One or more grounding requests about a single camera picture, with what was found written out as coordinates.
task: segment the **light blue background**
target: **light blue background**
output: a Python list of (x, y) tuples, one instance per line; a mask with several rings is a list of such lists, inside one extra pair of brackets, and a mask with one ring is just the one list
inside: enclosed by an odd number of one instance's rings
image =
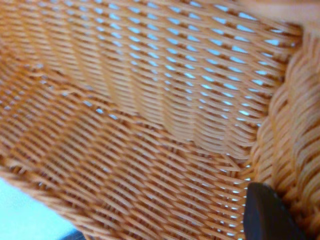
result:
[(0, 178), (0, 240), (59, 240), (73, 230), (71, 223)]

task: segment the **black plastic piece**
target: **black plastic piece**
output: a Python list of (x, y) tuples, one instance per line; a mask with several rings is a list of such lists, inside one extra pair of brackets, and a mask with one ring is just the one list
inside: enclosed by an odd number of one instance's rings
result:
[(243, 226), (246, 240), (307, 240), (278, 195), (263, 183), (248, 186)]

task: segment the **woven basket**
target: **woven basket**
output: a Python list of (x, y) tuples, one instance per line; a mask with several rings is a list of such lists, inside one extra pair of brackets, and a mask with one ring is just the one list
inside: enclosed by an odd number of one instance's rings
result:
[(311, 34), (236, 0), (0, 2), (10, 184), (87, 239), (230, 240), (255, 180), (320, 234)]

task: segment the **wicker weave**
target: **wicker weave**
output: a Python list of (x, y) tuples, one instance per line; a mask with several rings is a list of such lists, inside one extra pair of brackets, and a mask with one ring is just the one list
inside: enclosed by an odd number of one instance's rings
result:
[(296, 221), (320, 239), (320, 49), (306, 33), (304, 47), (274, 95), (269, 117), (251, 151), (254, 179), (266, 182), (290, 206)]
[(318, 119), (316, 104), (303, 105), (306, 115), (297, 107), (319, 97), (308, 99), (315, 78), (295, 75), (312, 50), (301, 61), (297, 53), (283, 84), (299, 27), (236, 0), (0, 3), (0, 176), (9, 183), (87, 238), (230, 240), (245, 238), (244, 196), (256, 179), (318, 234), (317, 192), (297, 196), (317, 178), (300, 180), (305, 165), (289, 156), (309, 139), (293, 120)]

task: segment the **wicker basket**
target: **wicker basket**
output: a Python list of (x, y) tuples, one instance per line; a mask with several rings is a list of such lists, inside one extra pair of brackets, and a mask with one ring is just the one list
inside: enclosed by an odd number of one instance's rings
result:
[(88, 239), (229, 240), (256, 180), (320, 234), (311, 33), (297, 51), (298, 26), (236, 0), (0, 2), (10, 184)]

